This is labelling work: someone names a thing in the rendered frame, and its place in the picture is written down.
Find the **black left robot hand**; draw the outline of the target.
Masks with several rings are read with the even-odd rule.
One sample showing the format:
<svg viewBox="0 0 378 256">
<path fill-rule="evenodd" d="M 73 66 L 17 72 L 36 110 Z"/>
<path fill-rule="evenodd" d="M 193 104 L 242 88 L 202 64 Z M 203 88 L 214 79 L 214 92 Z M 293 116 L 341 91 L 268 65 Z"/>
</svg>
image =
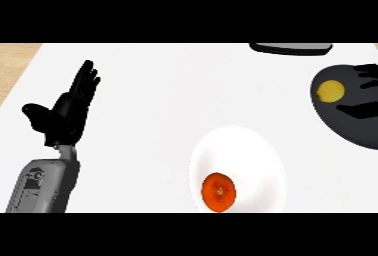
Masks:
<svg viewBox="0 0 378 256">
<path fill-rule="evenodd" d="M 28 117 L 32 129 L 44 134 L 47 147 L 73 146 L 79 141 L 98 82 L 92 62 L 85 60 L 69 91 L 59 96 L 53 108 L 48 109 L 33 103 L 22 106 L 22 113 Z"/>
</svg>

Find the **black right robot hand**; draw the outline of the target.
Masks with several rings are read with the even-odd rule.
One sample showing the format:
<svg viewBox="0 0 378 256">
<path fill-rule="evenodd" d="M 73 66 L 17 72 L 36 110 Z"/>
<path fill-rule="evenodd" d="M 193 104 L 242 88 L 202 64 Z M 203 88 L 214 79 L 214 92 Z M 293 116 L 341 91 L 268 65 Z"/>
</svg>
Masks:
<svg viewBox="0 0 378 256">
<path fill-rule="evenodd" d="M 370 81 L 358 85 L 358 89 L 378 88 L 378 64 L 355 65 L 352 70 L 360 78 L 370 78 Z M 355 119 L 375 118 L 378 117 L 378 100 L 355 105 L 338 105 L 336 109 Z"/>
</svg>

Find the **yellow lemon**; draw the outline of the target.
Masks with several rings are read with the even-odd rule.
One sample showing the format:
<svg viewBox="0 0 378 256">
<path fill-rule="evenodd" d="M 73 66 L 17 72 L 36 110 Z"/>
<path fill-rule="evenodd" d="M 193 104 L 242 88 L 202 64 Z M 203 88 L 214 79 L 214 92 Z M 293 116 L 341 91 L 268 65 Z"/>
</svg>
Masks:
<svg viewBox="0 0 378 256">
<path fill-rule="evenodd" d="M 324 81 L 315 89 L 315 96 L 323 103 L 336 102 L 343 97 L 343 94 L 345 87 L 336 80 Z"/>
</svg>

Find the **white plate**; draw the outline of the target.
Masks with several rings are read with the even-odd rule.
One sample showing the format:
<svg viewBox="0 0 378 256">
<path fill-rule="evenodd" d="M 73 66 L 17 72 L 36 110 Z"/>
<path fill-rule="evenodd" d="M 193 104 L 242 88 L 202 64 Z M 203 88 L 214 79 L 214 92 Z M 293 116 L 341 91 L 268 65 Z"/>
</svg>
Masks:
<svg viewBox="0 0 378 256">
<path fill-rule="evenodd" d="M 209 212 L 200 196 L 205 177 L 218 172 L 236 185 L 228 212 L 280 212 L 286 201 L 286 177 L 277 153 L 258 133 L 225 126 L 199 140 L 188 161 L 188 188 L 200 212 Z"/>
</svg>

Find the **orange fruit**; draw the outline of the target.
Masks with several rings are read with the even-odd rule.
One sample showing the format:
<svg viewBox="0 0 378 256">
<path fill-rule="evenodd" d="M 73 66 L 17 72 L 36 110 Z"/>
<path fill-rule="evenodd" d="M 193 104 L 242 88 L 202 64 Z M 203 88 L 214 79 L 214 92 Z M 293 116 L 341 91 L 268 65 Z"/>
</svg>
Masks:
<svg viewBox="0 0 378 256">
<path fill-rule="evenodd" d="M 236 187 L 231 179 L 221 173 L 211 173 L 202 182 L 202 201 L 208 209 L 224 212 L 236 200 Z"/>
</svg>

